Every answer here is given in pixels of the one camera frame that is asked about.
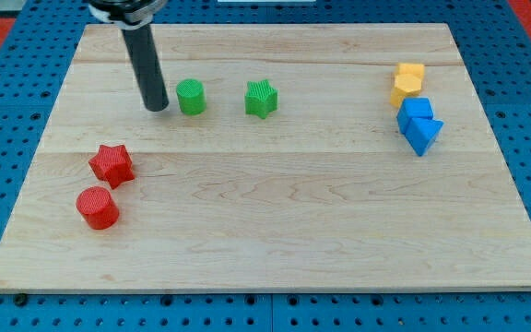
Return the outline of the black robot arm flange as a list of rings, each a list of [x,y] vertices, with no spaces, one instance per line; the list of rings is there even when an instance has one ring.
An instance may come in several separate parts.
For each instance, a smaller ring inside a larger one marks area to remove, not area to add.
[[[137,30],[152,22],[168,0],[88,0],[91,15],[121,30]]]

